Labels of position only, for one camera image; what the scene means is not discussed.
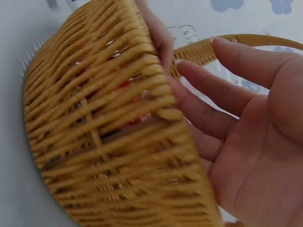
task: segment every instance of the blue pattern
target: blue pattern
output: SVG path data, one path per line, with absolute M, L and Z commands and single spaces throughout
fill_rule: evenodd
M 211 0 L 212 7 L 217 12 L 224 12 L 231 9 L 240 9 L 244 0 Z
M 272 10 L 276 14 L 290 14 L 294 0 L 270 0 Z
M 274 52 L 293 52 L 293 50 L 290 48 L 290 47 L 281 47 L 281 46 L 276 46 L 274 49 L 273 49 Z

